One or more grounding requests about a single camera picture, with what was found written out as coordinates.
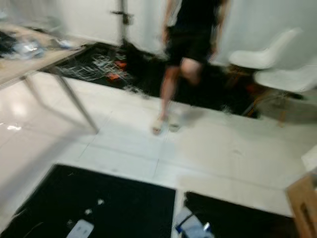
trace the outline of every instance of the black t-shirt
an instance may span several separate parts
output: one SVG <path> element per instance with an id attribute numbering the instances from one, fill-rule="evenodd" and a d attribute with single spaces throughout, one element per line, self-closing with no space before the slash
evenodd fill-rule
<path id="1" fill-rule="evenodd" d="M 220 0 L 182 0 L 175 28 L 179 30 L 211 30 L 216 25 Z"/>

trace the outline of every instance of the table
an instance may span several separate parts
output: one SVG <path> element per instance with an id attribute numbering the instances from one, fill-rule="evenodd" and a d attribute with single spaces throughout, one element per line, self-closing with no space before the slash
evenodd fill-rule
<path id="1" fill-rule="evenodd" d="M 13 31 L 16 32 L 18 35 L 31 35 L 32 37 L 36 38 L 44 47 L 50 45 L 50 41 L 53 38 L 50 35 L 32 31 L 30 29 L 26 29 L 20 26 L 6 24 L 0 27 L 0 30 L 3 31 Z M 92 42 L 88 42 L 85 40 L 80 39 L 72 39 L 75 44 L 82 46 L 86 44 L 90 44 Z M 40 69 L 47 69 L 53 75 L 55 75 L 57 81 L 60 83 L 63 90 L 67 93 L 70 97 L 74 105 L 77 109 L 83 114 L 87 122 L 93 128 L 94 132 L 98 133 L 98 128 L 94 121 L 92 120 L 91 116 L 88 114 L 87 110 L 84 108 L 78 97 L 76 96 L 75 92 L 72 90 L 68 82 L 62 76 L 58 68 L 56 67 L 57 64 L 68 60 L 69 58 L 75 57 L 77 54 L 82 53 L 86 50 L 85 47 L 71 51 L 71 50 L 60 50 L 60 49 L 51 49 L 45 52 L 45 55 L 39 59 L 29 59 L 29 60 L 7 60 L 7 59 L 0 59 L 0 89 L 6 86 L 10 86 L 16 80 L 22 80 L 26 83 L 27 87 L 34 95 L 34 97 L 38 100 L 39 103 L 42 103 L 39 94 L 37 93 L 35 87 L 32 84 L 28 75 L 38 71 Z"/>

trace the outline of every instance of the white wall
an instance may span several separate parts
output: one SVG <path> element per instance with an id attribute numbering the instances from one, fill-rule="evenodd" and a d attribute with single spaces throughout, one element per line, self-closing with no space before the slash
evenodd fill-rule
<path id="1" fill-rule="evenodd" d="M 71 34 L 116 44 L 119 17 L 110 14 L 119 0 L 59 0 Z M 165 0 L 127 0 L 134 14 L 129 39 L 139 48 L 156 53 L 161 49 L 160 31 Z M 301 27 L 304 33 L 288 48 L 280 66 L 295 67 L 317 52 L 316 0 L 231 0 L 220 53 L 216 61 L 227 63 L 234 50 L 266 48 L 287 27 Z"/>

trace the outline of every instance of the white chair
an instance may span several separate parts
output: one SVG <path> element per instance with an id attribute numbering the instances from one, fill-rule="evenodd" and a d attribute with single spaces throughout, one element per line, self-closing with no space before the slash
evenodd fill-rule
<path id="1" fill-rule="evenodd" d="M 279 121 L 282 126 L 285 119 L 285 106 L 289 94 L 303 93 L 317 87 L 317 64 L 306 65 L 297 70 L 275 69 L 259 71 L 255 74 L 255 82 L 259 85 L 280 91 L 277 97 L 282 97 L 284 100 L 284 109 Z M 263 95 L 255 99 L 253 108 L 251 111 L 249 110 L 249 114 L 253 112 L 256 104 L 263 100 L 265 100 Z"/>
<path id="2" fill-rule="evenodd" d="M 256 70 L 271 68 L 279 60 L 289 43 L 301 32 L 300 28 L 288 29 L 276 37 L 263 51 L 235 51 L 229 57 L 229 62 L 239 67 Z"/>

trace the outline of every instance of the white tile floor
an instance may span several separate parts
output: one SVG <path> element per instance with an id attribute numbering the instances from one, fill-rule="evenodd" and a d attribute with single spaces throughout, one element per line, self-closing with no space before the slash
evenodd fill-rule
<path id="1" fill-rule="evenodd" d="M 179 104 L 184 127 L 154 136 L 159 99 L 69 80 L 100 128 L 94 135 L 51 75 L 32 80 L 51 110 L 22 82 L 0 90 L 0 228 L 56 162 L 291 215 L 284 189 L 317 144 L 316 106 L 279 128 L 272 107 L 253 120 Z"/>

